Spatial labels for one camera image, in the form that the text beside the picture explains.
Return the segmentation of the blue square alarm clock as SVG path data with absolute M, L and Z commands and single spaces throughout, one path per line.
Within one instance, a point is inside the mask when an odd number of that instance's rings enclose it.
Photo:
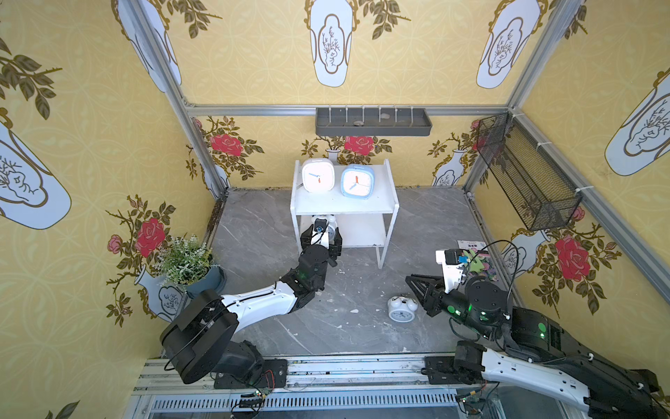
M 375 174 L 370 166 L 352 164 L 342 172 L 340 188 L 345 197 L 368 199 L 373 195 Z

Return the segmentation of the white square alarm clock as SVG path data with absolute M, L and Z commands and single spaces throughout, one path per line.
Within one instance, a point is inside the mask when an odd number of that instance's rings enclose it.
M 327 158 L 306 160 L 301 169 L 302 183 L 309 193 L 327 192 L 335 185 L 333 163 Z

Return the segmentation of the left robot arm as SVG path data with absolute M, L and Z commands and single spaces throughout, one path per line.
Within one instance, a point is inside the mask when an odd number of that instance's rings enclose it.
M 234 342 L 234 334 L 306 306 L 325 289 L 327 268 L 335 267 L 341 255 L 340 229 L 324 218 L 315 219 L 300 243 L 298 266 L 270 286 L 241 294 L 199 293 L 161 335 L 169 357 L 165 370 L 175 370 L 185 384 L 211 373 L 248 385 L 258 382 L 265 360 L 247 340 Z

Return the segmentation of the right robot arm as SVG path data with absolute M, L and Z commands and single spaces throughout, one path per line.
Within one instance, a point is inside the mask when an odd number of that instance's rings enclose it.
M 656 400 L 661 389 L 648 369 L 626 369 L 573 338 L 540 312 L 509 304 L 506 291 L 484 277 L 464 292 L 448 291 L 442 279 L 411 275 L 406 283 L 427 315 L 448 314 L 501 350 L 460 340 L 446 358 L 425 368 L 432 383 L 500 382 L 552 397 L 591 418 L 667 418 Z

